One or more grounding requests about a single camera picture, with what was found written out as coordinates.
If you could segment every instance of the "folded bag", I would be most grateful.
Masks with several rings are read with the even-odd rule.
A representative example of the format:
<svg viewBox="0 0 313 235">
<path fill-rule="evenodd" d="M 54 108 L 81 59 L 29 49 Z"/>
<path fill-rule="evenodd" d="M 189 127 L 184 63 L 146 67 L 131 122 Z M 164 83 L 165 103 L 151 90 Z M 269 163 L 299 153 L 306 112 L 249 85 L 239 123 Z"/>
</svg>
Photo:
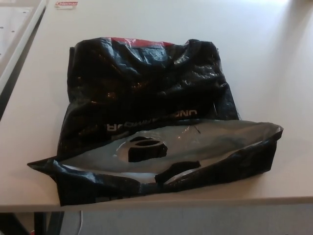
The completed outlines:
<svg viewBox="0 0 313 235">
<path fill-rule="evenodd" d="M 98 38 L 70 49 L 58 154 L 28 165 L 60 203 L 227 183 L 270 170 L 283 128 L 238 120 L 218 51 Z"/>
</svg>

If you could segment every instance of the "red label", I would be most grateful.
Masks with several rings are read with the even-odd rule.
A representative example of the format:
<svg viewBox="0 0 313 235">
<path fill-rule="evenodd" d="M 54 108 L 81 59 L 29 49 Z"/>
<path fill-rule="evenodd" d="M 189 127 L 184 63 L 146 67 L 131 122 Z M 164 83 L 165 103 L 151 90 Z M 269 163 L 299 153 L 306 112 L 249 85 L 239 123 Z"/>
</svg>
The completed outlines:
<svg viewBox="0 0 313 235">
<path fill-rule="evenodd" d="M 57 1 L 56 6 L 76 6 L 78 2 L 76 1 Z"/>
</svg>

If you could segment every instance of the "table surface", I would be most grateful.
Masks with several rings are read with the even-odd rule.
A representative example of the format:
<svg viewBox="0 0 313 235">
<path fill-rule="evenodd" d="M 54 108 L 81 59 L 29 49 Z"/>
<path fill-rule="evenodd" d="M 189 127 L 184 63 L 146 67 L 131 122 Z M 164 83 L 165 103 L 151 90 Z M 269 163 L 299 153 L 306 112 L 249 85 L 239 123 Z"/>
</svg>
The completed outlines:
<svg viewBox="0 0 313 235">
<path fill-rule="evenodd" d="M 0 122 L 0 212 L 313 202 L 313 2 L 299 0 L 50 1 Z M 272 170 L 178 193 L 59 206 L 56 184 L 28 162 L 56 155 L 68 105 L 70 46 L 101 36 L 212 41 L 241 118 L 285 130 Z"/>
<path fill-rule="evenodd" d="M 12 38 L 11 34 L 15 34 L 6 53 L 0 51 L 2 53 L 0 58 L 0 94 L 44 8 L 45 0 L 0 0 L 1 14 L 8 12 L 8 15 L 10 15 L 10 17 L 5 15 L 0 17 L 0 19 L 9 19 L 8 22 L 0 22 L 0 26 L 3 27 L 2 30 L 5 31 L 5 34 L 9 34 L 5 37 L 5 42 L 10 41 L 10 38 Z M 21 27 L 17 28 L 19 25 L 18 19 L 21 18 L 18 14 L 19 12 L 23 13 L 22 9 L 25 10 L 27 16 Z"/>
</svg>

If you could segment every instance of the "small sticker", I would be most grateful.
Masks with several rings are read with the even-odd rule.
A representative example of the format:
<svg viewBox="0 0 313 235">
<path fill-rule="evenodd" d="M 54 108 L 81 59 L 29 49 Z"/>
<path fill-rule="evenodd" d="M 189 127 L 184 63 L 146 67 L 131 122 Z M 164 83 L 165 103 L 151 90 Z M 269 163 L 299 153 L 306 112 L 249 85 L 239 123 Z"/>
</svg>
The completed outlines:
<svg viewBox="0 0 313 235">
<path fill-rule="evenodd" d="M 73 1 L 73 0 L 63 0 L 63 1 L 57 1 L 55 3 L 55 8 L 59 10 L 71 10 L 76 8 L 78 4 L 78 1 Z"/>
</svg>

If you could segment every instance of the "black plastic bag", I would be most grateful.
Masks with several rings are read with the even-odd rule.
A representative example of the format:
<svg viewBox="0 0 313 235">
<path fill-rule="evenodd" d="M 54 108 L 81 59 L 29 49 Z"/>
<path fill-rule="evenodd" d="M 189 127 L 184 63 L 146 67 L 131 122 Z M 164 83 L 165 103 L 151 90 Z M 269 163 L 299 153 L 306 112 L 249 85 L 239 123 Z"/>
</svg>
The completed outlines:
<svg viewBox="0 0 313 235">
<path fill-rule="evenodd" d="M 62 206 L 266 172 L 283 131 L 238 120 L 211 42 L 82 41 L 70 49 L 67 84 L 58 154 L 28 164 L 54 179 Z"/>
</svg>

